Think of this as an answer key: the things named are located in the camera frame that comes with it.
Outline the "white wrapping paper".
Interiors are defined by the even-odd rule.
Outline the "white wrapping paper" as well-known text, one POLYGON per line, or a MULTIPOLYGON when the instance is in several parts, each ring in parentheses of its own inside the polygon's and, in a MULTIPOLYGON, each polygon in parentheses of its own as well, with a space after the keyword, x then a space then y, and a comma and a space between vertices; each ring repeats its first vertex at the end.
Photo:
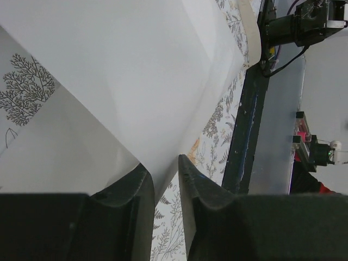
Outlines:
POLYGON ((59 83, 1 155, 1 192, 94 194, 142 164, 156 200, 245 58, 214 1, 1 1, 59 83))

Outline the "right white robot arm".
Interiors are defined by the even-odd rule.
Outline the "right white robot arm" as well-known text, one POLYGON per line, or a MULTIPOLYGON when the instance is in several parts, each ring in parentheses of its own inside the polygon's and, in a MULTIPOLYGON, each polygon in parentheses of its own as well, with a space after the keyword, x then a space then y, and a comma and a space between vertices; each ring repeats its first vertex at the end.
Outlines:
POLYGON ((304 1, 292 4, 294 13, 279 18, 262 18, 260 35, 262 44, 259 67, 265 78, 279 73, 294 60, 302 56, 310 46, 347 28, 345 17, 347 1, 304 1), (271 56, 271 49, 283 45, 295 44, 301 52, 283 66, 274 69, 278 54, 271 56))

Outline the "cream ribbon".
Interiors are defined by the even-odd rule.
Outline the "cream ribbon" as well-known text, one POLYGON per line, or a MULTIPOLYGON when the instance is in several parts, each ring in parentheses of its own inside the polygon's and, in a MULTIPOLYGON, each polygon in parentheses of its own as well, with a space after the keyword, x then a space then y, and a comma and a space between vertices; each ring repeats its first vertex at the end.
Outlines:
POLYGON ((244 65, 246 68, 250 68, 261 59, 262 44, 260 31, 250 1, 238 0, 237 2, 248 46, 248 61, 245 62, 244 65))

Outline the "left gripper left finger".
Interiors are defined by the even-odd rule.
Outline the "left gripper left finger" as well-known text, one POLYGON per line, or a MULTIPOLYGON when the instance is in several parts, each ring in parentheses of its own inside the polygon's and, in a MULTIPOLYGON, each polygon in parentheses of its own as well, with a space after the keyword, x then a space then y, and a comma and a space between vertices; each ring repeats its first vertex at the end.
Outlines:
POLYGON ((154 209, 143 165, 92 196, 1 194, 1 260, 149 260, 154 209))

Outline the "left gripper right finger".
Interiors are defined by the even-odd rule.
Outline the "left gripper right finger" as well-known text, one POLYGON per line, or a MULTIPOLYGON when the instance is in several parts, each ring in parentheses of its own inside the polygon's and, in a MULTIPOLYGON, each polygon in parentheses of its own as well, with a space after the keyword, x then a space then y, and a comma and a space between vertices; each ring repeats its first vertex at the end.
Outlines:
POLYGON ((178 157, 188 260, 347 260, 347 197, 235 195, 178 157))

